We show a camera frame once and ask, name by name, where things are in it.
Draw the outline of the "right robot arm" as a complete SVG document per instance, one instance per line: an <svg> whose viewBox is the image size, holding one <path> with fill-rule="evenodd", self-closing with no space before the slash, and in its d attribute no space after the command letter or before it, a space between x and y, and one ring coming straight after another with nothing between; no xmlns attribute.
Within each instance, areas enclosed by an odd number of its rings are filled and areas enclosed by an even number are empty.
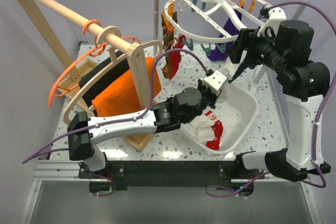
<svg viewBox="0 0 336 224"><path fill-rule="evenodd" d="M265 169L291 182L303 181L308 174L329 173L331 167L321 154L323 99L330 87L330 71L321 62L309 60L314 30L300 20L281 21L272 27L240 30L228 50L234 63L242 60L238 73L263 65L276 73L289 112L289 145L279 151L243 153L234 165L234 173L246 178L253 169Z"/></svg>

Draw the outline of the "white sock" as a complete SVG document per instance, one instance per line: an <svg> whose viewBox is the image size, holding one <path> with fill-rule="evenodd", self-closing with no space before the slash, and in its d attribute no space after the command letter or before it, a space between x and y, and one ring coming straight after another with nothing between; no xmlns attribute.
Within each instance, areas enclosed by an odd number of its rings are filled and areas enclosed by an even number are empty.
<svg viewBox="0 0 336 224"><path fill-rule="evenodd" d="M229 81L233 80L233 77L236 74L239 66L239 63L232 63L231 60L227 58L224 65L220 68L220 72L226 77L226 81L224 82L222 86L222 92L218 97L218 103L224 103L227 100Z"/></svg>
<svg viewBox="0 0 336 224"><path fill-rule="evenodd" d="M212 126L215 125L215 122L210 118L204 115L198 116L190 123L190 125L196 129L197 140L200 143L207 143L214 139L215 133Z"/></svg>

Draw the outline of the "red santa sock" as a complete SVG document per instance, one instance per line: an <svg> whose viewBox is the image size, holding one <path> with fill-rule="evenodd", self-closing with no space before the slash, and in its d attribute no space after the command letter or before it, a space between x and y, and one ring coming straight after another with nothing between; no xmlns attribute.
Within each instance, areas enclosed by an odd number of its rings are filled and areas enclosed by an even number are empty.
<svg viewBox="0 0 336 224"><path fill-rule="evenodd" d="M212 121L214 121L214 125L211 126L211 128L213 130L213 133L214 133L214 137L206 143L206 147L217 151L217 150L219 150L220 139L221 139L221 137L223 135L223 131L224 131L222 122L218 119L218 117L212 111L206 112L205 116L207 116Z"/></svg>
<svg viewBox="0 0 336 224"><path fill-rule="evenodd" d="M185 39L185 36L184 35L181 35L178 40L177 40L177 43L174 44L173 46L173 49L176 49L176 48L183 48L184 47L184 42L183 42L183 39ZM174 51L171 53L171 74L169 76L169 79L171 80L177 73L178 69L179 69L179 65L180 65L180 62L181 62L181 53L179 51Z"/></svg>

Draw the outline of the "dark green sock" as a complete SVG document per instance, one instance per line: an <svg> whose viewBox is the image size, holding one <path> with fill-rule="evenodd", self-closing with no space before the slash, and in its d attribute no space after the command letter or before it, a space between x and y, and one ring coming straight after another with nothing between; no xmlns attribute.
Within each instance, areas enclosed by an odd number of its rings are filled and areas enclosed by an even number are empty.
<svg viewBox="0 0 336 224"><path fill-rule="evenodd" d="M232 83L233 81L235 81L244 71L246 68L248 68L249 66L245 63L242 63L237 71L235 72L235 74L233 75L232 79L228 81L228 83Z"/></svg>

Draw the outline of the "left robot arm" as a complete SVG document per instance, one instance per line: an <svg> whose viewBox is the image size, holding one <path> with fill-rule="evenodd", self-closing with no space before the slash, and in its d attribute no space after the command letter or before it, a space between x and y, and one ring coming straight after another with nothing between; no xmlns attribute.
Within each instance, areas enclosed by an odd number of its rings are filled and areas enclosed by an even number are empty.
<svg viewBox="0 0 336 224"><path fill-rule="evenodd" d="M108 174L109 165L97 144L116 137L178 130L200 116L207 107L214 109L222 90L221 83L212 88L199 81L197 88L186 88L148 110L91 118L86 112L79 112L68 125L69 159L83 161L93 175L103 178Z"/></svg>

